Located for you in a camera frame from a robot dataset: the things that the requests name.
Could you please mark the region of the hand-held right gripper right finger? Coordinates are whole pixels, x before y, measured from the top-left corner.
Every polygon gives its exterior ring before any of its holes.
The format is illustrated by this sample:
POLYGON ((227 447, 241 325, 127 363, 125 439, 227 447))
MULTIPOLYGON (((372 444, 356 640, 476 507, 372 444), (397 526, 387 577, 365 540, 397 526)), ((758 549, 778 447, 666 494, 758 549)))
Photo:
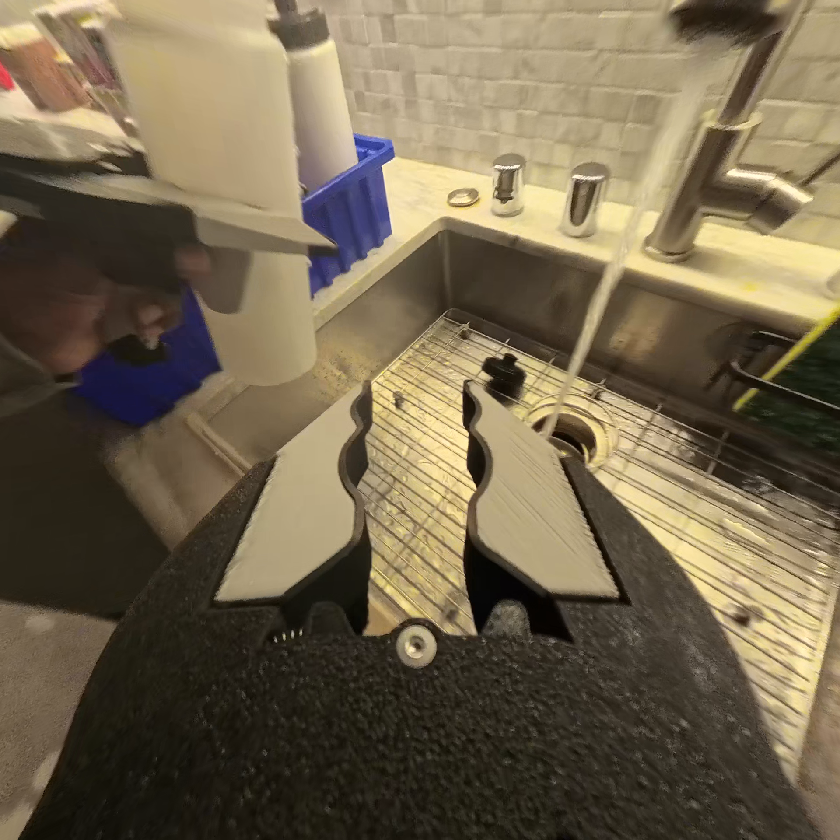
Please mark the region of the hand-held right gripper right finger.
POLYGON ((478 635, 571 640, 561 606, 611 604, 620 582, 560 451, 475 380, 463 384, 468 503, 463 565, 478 635))

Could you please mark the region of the chrome counter knob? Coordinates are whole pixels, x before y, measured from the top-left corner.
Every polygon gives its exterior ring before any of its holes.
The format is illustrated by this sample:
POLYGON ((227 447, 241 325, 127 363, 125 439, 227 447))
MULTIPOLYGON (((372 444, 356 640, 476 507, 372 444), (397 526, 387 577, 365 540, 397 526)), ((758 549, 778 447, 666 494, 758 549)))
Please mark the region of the chrome counter knob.
POLYGON ((580 163, 573 168, 560 221, 563 235, 588 238, 596 233, 610 176, 609 168, 600 162, 580 163))
POLYGON ((490 211, 498 217, 515 217, 524 209, 526 159, 518 153, 500 154, 492 164, 490 211))

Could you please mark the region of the brushed steel faucet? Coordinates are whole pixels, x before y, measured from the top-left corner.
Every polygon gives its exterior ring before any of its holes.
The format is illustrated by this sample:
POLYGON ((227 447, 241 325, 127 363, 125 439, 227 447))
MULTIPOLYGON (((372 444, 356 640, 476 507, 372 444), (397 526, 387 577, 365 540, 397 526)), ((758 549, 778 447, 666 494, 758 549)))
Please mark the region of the brushed steel faucet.
POLYGON ((812 184, 838 165, 835 150, 793 180, 771 168, 740 162, 742 149, 760 123, 760 93, 812 5, 806 1, 668 3, 668 26, 681 42, 694 45, 719 39, 726 47, 745 48, 747 53, 717 114, 709 113, 700 123, 687 163, 644 241, 649 258, 666 264, 686 261, 710 217, 771 235, 813 201, 812 184))

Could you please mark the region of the green and yellow sponge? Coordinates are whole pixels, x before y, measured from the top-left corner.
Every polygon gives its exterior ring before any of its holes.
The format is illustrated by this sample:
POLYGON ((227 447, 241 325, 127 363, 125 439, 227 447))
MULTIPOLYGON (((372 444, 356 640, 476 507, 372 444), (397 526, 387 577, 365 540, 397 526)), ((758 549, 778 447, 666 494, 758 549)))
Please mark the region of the green and yellow sponge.
MULTIPOLYGON (((791 389, 839 406, 839 308, 796 341, 792 350, 771 348, 742 357, 745 368, 768 375, 791 389)), ((816 452, 839 455, 839 420, 746 390, 732 406, 756 424, 794 440, 816 452)))

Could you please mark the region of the person's left hand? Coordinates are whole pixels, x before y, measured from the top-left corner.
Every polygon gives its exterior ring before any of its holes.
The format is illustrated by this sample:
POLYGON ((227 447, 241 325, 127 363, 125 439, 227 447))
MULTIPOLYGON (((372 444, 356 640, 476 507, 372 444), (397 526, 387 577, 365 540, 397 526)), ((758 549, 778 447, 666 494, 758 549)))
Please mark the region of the person's left hand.
POLYGON ((50 374, 79 372, 113 339, 107 322, 153 344, 182 319, 178 296, 121 286, 86 257, 47 248, 2 256, 2 336, 50 374))

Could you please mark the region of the white plastic sports bottle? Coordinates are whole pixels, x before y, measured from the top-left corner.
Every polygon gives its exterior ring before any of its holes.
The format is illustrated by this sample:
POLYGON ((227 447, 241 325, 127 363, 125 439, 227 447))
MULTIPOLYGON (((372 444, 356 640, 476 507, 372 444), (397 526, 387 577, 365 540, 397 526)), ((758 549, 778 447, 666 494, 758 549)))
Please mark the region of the white plastic sports bottle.
MULTIPOLYGON (((153 177, 302 220, 287 55, 260 1, 119 1, 106 27, 153 177)), ((239 313, 199 298, 222 368, 273 386, 317 359, 309 255, 254 256, 239 313)))
POLYGON ((339 53, 319 7, 274 6, 269 27, 287 54, 299 178, 312 193, 359 162, 339 53))

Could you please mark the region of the black screw cap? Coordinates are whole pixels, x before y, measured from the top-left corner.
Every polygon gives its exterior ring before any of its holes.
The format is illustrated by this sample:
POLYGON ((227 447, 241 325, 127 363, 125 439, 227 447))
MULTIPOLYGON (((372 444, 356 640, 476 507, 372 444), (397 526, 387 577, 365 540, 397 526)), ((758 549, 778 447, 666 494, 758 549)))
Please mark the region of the black screw cap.
POLYGON ((514 353, 486 357, 481 370, 487 377, 486 389, 499 402, 516 403, 520 400, 527 373, 514 353))

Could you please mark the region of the blue plastic bin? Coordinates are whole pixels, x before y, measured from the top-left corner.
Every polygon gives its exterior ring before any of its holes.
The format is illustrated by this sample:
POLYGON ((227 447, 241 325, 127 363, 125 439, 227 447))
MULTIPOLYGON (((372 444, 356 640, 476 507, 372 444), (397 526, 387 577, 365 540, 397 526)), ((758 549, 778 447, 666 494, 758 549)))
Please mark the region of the blue plastic bin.
MULTIPOLYGON (((353 140, 358 163, 302 198, 304 222, 338 246, 335 254, 311 258, 312 298, 392 234, 382 170, 395 157, 393 142, 359 133, 353 140)), ((162 339, 165 360, 131 366, 102 353, 78 375, 74 396, 132 427, 168 414, 221 370, 199 303, 183 289, 182 321, 162 339)))

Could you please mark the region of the stainless steel sink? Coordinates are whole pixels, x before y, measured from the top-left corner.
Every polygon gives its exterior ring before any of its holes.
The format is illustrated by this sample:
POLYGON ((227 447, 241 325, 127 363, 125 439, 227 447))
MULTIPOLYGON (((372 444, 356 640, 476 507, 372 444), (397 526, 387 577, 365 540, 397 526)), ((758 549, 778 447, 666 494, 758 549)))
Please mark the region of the stainless steel sink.
MULTIPOLYGON (((233 383, 232 395, 222 399, 227 411, 213 406, 201 435, 242 476, 360 381, 373 382, 451 311, 457 322, 477 322, 479 331, 510 341, 525 354, 552 357, 565 379, 599 274, 588 259, 580 265, 570 255, 498 245, 475 234, 437 234, 410 256, 407 267, 388 271, 382 283, 320 327, 318 362, 309 374, 275 387, 233 383)), ((631 274, 616 290, 578 380, 603 382, 607 390, 639 405, 662 404, 664 414, 696 430, 726 431, 729 440, 745 445, 754 457, 768 457, 774 467, 791 469, 799 482, 817 480, 838 494, 838 457, 819 455, 736 418, 729 407, 736 382, 727 377, 704 391, 719 364, 734 356, 735 342, 754 330, 770 328, 697 297, 680 299, 654 290, 631 274)), ((590 466, 590 456, 579 447, 590 439, 565 411, 557 443, 565 455, 586 456, 590 466)), ((369 631, 383 633, 396 624, 390 613, 376 608, 371 595, 369 631)), ((812 714, 795 780, 800 785, 805 784, 812 714)))

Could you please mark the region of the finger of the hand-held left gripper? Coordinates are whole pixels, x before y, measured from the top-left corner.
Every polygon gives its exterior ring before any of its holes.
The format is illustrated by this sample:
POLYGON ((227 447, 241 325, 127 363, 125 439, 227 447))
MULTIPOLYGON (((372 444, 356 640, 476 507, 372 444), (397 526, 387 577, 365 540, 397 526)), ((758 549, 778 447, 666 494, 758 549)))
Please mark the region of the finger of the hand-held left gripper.
POLYGON ((204 250, 203 267, 197 270, 193 289, 212 311, 225 315, 240 312, 254 256, 238 248, 211 247, 204 250))
POLYGON ((338 245, 302 220, 278 211, 238 203, 217 196, 184 191, 176 186, 136 175, 98 178, 102 195, 135 206, 186 212, 194 239, 210 248, 287 255, 330 255, 338 245))

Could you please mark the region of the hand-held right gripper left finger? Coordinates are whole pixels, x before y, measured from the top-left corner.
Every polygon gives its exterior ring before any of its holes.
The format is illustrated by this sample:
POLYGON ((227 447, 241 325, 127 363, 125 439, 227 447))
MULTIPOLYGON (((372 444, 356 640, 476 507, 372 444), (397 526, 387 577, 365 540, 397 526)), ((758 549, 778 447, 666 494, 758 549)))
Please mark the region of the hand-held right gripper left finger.
POLYGON ((215 594, 218 606, 273 605, 289 629, 331 603, 369 622, 372 549, 364 497, 370 382, 355 386, 279 449, 215 594))

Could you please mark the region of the stack of pink-white cartons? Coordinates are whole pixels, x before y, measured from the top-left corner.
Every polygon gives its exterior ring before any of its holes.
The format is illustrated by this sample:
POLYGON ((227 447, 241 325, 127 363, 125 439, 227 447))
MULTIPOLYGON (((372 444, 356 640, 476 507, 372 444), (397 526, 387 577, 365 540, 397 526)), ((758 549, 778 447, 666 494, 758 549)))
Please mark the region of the stack of pink-white cartons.
POLYGON ((2 67, 37 110, 98 110, 138 139, 106 40, 117 15, 114 2, 35 2, 25 20, 2 24, 2 67))

